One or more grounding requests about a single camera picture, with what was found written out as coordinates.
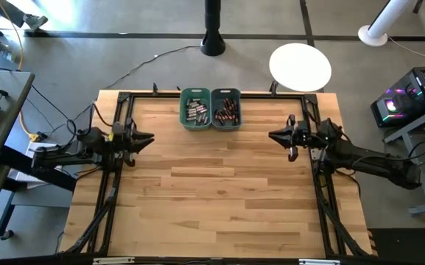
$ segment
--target desk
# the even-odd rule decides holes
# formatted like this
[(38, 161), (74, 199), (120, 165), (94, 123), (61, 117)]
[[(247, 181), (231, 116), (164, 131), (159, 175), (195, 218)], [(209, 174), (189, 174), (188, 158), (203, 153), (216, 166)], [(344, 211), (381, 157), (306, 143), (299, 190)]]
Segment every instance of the desk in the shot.
[[(113, 120), (118, 93), (99, 93), (106, 121)], [(336, 95), (317, 98), (322, 119), (342, 124)], [(243, 125), (235, 132), (186, 131), (178, 102), (135, 100), (138, 129), (155, 133), (155, 141), (136, 156), (135, 168), (124, 166), (109, 255), (324, 258), (309, 155), (301, 151), (290, 163), (267, 136), (290, 113), (302, 118), (300, 102), (243, 99)], [(110, 131), (97, 117), (93, 126)], [(92, 220), (101, 174), (78, 181), (60, 250)], [(334, 189), (342, 223), (371, 252), (357, 187), (335, 175)]]
[[(18, 113), (21, 111), (22, 105), (29, 94), (33, 80), (34, 74), (31, 73), (0, 71), (0, 90), (7, 93), (7, 95), (0, 98), (0, 191), (3, 188), (15, 192), (27, 187), (26, 183), (20, 183), (6, 177), (9, 168), (14, 168), (71, 192), (74, 190), (76, 183), (76, 180), (71, 176), (55, 169), (32, 170), (31, 158), (4, 145), (18, 117)], [(13, 196), (11, 195), (0, 220), (0, 236), (4, 235), (7, 223), (14, 209), (14, 205), (11, 204), (12, 198)]]

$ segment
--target teal plastic bin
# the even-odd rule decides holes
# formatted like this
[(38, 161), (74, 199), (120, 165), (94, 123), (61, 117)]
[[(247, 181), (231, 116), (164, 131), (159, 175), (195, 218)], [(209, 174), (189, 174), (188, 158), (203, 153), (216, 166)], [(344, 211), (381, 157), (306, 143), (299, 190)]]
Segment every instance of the teal plastic bin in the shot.
[[(218, 130), (238, 130), (242, 125), (242, 108), (240, 102), (241, 96), (240, 90), (236, 88), (218, 88), (214, 89), (211, 93), (212, 98), (212, 125), (216, 127)], [(234, 124), (232, 121), (224, 121), (224, 125), (220, 124), (214, 117), (215, 110), (222, 110), (224, 108), (224, 99), (232, 99), (235, 100), (237, 105), (237, 116), (238, 123)]]
[[(200, 99), (201, 104), (207, 107), (207, 119), (205, 124), (196, 125), (196, 121), (186, 120), (188, 99)], [(181, 91), (180, 96), (180, 123), (187, 130), (206, 130), (211, 126), (211, 91), (207, 88), (186, 88)]]

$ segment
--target concrete floor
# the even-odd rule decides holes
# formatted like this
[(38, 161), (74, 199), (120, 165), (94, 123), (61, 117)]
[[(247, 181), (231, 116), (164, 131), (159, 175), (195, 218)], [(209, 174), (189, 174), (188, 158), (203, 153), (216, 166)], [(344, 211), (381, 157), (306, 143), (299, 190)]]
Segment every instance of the concrete floor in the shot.
[[(351, 35), (369, 24), (386, 0), (307, 0), (313, 33)], [(19, 0), (28, 13), (44, 14), (47, 30), (76, 32), (203, 33), (203, 3), (197, 0)], [(418, 15), (406, 13), (390, 30), (391, 35), (425, 36)], [(0, 19), (1, 28), (10, 25)], [(288, 34), (305, 33), (298, 0), (223, 0), (222, 33)], [(4, 42), (17, 47), (11, 31)], [(130, 69), (154, 55), (200, 40), (181, 39), (102, 39), (102, 38), (23, 38), (24, 71), (35, 73), (34, 85), (67, 116), (75, 117), (99, 89), (111, 84)], [(272, 52), (285, 43), (303, 40), (226, 40), (227, 51), (219, 57), (206, 57), (198, 49), (170, 54), (145, 65), (116, 89), (161, 89), (186, 87), (240, 88), (267, 91), (273, 78), (268, 69)], [(401, 43), (425, 54), (425, 42)], [(382, 133), (373, 120), (370, 103), (412, 67), (425, 66), (425, 58), (392, 43), (371, 48), (359, 41), (316, 41), (316, 47), (329, 59), (333, 74), (325, 92), (337, 93), (345, 131), (360, 146), (382, 151)], [(15, 65), (0, 58), (0, 67)], [(63, 117), (36, 93), (29, 98), (57, 126)], [(32, 131), (50, 131), (43, 117), (24, 105), (27, 126)], [(85, 126), (82, 117), (78, 126)], [(7, 144), (24, 151), (27, 142), (15, 124)], [(53, 141), (69, 139), (58, 130)], [(425, 214), (411, 217), (407, 207), (425, 203), (421, 189), (406, 191), (388, 181), (357, 174), (362, 186), (362, 204), (368, 227), (425, 227)], [(0, 195), (0, 216), (8, 194)], [(0, 241), (0, 258), (48, 255), (55, 251), (57, 236), (63, 230), (67, 209), (16, 207), (9, 228), (17, 234)]]

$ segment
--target metal bracket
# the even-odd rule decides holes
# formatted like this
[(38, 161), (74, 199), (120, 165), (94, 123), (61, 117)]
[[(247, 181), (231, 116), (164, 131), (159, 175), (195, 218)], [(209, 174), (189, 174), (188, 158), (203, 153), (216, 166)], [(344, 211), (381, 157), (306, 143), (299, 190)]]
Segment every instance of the metal bracket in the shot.
[(158, 86), (155, 83), (153, 83), (153, 96), (158, 96)]
[(312, 105), (317, 105), (318, 104), (318, 100), (317, 100), (317, 95), (316, 94), (305, 94), (304, 96), (306, 97), (306, 100), (308, 102), (310, 102)]
[(225, 262), (223, 258), (211, 258), (209, 265), (224, 265)]
[(310, 149), (310, 155), (312, 156), (312, 160), (316, 161), (320, 158), (320, 153), (322, 150), (319, 149)]
[(117, 96), (117, 103), (122, 103), (131, 95), (130, 92), (119, 92), (119, 95)]
[(340, 265), (340, 261), (300, 259), (299, 265)]
[(276, 97), (276, 91), (278, 90), (278, 81), (273, 81), (270, 86), (270, 92), (272, 97)]
[(134, 264), (135, 257), (121, 257), (121, 258), (95, 258), (93, 265), (105, 265), (105, 264)]

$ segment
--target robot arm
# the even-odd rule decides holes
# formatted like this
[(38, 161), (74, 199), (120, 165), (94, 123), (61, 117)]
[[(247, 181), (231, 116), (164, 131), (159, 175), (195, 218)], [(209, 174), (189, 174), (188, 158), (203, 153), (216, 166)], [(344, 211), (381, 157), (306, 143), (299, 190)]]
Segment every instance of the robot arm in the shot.
[(414, 189), (420, 184), (420, 169), (410, 160), (354, 146), (348, 139), (341, 139), (341, 127), (330, 119), (323, 121), (317, 133), (310, 133), (305, 121), (289, 116), (287, 126), (269, 133), (285, 149), (289, 149), (289, 161), (298, 156), (297, 146), (323, 149), (321, 163), (333, 173), (338, 168), (373, 174), (391, 181), (397, 186)]
[(135, 166), (133, 153), (139, 153), (155, 139), (152, 133), (139, 132), (135, 123), (128, 129), (116, 122), (108, 135), (98, 127), (88, 128), (77, 135), (77, 140), (65, 146), (38, 147), (32, 159), (33, 170), (43, 170), (56, 166), (96, 164), (109, 166), (106, 163), (112, 155), (124, 153), (124, 161), (128, 166)]

